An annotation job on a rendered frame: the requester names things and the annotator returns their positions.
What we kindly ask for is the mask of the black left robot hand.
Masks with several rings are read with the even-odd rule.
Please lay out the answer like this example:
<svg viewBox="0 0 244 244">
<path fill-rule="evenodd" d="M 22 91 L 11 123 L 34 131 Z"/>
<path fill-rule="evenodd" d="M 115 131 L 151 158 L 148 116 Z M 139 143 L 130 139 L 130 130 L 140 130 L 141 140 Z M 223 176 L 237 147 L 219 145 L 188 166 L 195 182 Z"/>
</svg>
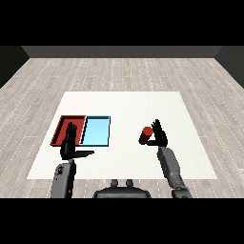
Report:
<svg viewBox="0 0 244 244">
<path fill-rule="evenodd" d="M 66 135 L 61 143 L 60 155 L 63 160 L 87 157 L 94 154 L 94 151 L 77 151 L 75 149 L 77 127 L 70 122 L 66 129 Z"/>
</svg>

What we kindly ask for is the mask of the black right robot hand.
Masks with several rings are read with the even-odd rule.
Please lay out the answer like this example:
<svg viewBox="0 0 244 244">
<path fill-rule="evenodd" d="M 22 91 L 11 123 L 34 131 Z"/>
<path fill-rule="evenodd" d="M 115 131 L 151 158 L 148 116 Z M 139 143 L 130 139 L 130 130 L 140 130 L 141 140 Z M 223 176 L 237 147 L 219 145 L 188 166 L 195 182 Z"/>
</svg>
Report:
<svg viewBox="0 0 244 244">
<path fill-rule="evenodd" d="M 152 123 L 152 131 L 154 134 L 154 140 L 149 140 L 146 142 L 148 146 L 159 146 L 159 147 L 167 147 L 168 146 L 168 138 L 166 133 L 163 131 L 160 121 L 156 119 Z"/>
</svg>

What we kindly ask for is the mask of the red can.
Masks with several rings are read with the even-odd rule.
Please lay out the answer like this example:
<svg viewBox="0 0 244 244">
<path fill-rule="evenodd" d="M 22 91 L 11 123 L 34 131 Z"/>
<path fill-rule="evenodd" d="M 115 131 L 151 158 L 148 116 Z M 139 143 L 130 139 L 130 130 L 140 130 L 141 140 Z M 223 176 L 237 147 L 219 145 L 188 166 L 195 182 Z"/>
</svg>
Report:
<svg viewBox="0 0 244 244">
<path fill-rule="evenodd" d="M 152 136 L 153 134 L 153 129 L 151 127 L 145 127 L 142 130 L 142 133 L 140 134 L 138 142 L 141 145 L 144 145 Z"/>
</svg>

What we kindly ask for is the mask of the red shallow open box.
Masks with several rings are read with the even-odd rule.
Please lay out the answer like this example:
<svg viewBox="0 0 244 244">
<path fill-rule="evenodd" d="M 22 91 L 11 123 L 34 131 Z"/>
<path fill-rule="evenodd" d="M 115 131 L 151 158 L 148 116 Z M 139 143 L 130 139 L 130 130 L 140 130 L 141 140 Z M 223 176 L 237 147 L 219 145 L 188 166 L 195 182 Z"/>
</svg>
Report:
<svg viewBox="0 0 244 244">
<path fill-rule="evenodd" d="M 85 124 L 85 115 L 62 115 L 57 124 L 56 130 L 51 140 L 51 146 L 60 147 L 62 141 L 65 139 L 66 130 L 70 123 L 77 127 L 75 146 L 80 146 L 80 137 Z"/>
</svg>

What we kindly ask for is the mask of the light blue shallow open box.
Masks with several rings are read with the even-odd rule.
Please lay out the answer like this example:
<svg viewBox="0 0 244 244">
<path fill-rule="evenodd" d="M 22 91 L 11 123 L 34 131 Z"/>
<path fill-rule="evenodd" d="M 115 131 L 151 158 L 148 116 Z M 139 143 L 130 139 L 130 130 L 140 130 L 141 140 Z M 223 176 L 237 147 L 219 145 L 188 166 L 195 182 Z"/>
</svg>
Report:
<svg viewBox="0 0 244 244">
<path fill-rule="evenodd" d="M 111 118 L 108 115 L 88 115 L 80 136 L 81 147 L 108 147 Z"/>
</svg>

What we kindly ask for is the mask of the dark grey robot body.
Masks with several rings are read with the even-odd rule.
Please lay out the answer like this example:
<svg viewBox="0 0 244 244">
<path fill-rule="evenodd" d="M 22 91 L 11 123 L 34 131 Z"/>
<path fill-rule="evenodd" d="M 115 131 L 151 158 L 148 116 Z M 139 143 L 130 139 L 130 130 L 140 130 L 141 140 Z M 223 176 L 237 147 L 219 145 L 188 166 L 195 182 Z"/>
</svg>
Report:
<svg viewBox="0 0 244 244">
<path fill-rule="evenodd" d="M 135 188 L 131 179 L 126 180 L 125 187 L 118 186 L 118 180 L 113 179 L 109 188 L 96 191 L 93 198 L 151 198 L 148 191 Z"/>
</svg>

